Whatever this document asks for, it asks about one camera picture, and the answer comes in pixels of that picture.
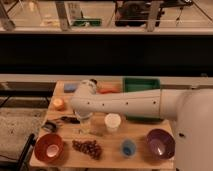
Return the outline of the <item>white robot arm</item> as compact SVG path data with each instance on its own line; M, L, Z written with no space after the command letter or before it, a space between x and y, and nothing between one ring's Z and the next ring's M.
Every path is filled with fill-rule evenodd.
M93 81L80 82L70 100L78 116L103 112L174 120L176 171L213 171L213 89L96 90Z

